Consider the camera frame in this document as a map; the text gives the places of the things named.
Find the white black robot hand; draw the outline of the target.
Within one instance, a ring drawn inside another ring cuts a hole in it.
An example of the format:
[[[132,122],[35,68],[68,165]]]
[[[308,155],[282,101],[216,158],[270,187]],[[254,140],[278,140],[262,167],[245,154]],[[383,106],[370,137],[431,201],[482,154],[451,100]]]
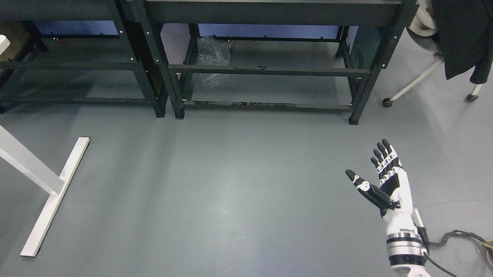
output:
[[[381,218],[387,223],[386,234],[415,233],[413,222],[413,198],[408,174],[401,164],[396,150],[383,139],[376,144],[371,161],[378,174],[379,186],[358,176],[351,169],[345,173],[358,192],[378,207]]]

